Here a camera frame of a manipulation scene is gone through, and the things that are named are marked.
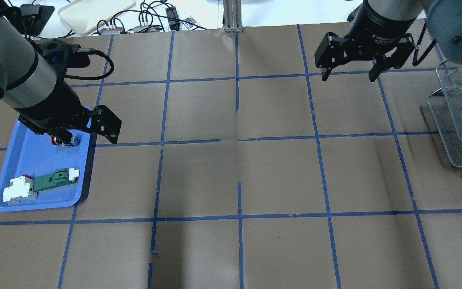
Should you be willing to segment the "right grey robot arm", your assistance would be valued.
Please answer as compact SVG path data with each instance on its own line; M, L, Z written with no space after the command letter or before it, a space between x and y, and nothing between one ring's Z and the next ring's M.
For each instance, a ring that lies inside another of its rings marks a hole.
M328 32L314 54L323 81L352 61L374 61L371 82L412 57L418 66L435 45L462 65L462 0L364 0L349 15L343 38Z

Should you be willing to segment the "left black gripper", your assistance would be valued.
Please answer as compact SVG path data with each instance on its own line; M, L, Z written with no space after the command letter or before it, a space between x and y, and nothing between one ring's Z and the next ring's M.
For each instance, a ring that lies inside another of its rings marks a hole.
M107 106L95 106L91 111L91 129L88 126L88 108L83 106L79 96L49 96L39 104L28 108L18 108L18 120L37 135L48 134L50 130L61 128L57 132L57 144L74 146L69 130L105 137L111 144L118 142L122 121Z

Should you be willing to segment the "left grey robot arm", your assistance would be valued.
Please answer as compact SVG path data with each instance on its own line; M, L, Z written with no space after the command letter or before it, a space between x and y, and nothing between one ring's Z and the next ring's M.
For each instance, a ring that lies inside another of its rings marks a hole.
M86 67L89 55L108 61L109 70L91 80L101 80L114 71L111 58L102 51L51 39L37 44L25 38L27 28L21 9L0 0L0 100L19 113L19 121L37 135L47 134L61 144L71 141L71 130L105 137L116 144L122 121L107 106L85 108L65 79L68 68Z

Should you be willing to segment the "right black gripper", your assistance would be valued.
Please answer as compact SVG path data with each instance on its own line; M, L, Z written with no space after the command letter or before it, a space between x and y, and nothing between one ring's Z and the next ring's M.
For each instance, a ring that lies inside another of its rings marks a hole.
M337 66L352 61L371 61L375 63L369 71L371 83L391 68L401 68L415 50L411 34L395 39L393 43L381 45L376 39L367 37L363 42L353 38L341 38L328 32L324 35L314 53L315 66L321 68L322 81L327 81Z

